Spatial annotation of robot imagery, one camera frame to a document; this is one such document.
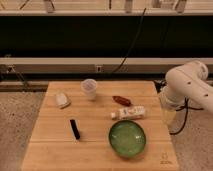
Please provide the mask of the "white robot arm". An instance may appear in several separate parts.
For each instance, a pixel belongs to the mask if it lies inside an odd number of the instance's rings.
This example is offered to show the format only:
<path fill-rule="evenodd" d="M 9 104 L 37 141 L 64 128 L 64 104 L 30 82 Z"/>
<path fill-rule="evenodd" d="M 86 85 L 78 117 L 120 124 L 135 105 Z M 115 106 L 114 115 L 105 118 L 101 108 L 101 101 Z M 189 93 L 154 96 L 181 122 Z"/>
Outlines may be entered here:
<path fill-rule="evenodd" d="M 206 83 L 208 68 L 201 61 L 191 61 L 170 69 L 165 76 L 166 86 L 159 93 L 163 121 L 170 125 L 175 110 L 189 98 L 213 114 L 213 87 Z"/>

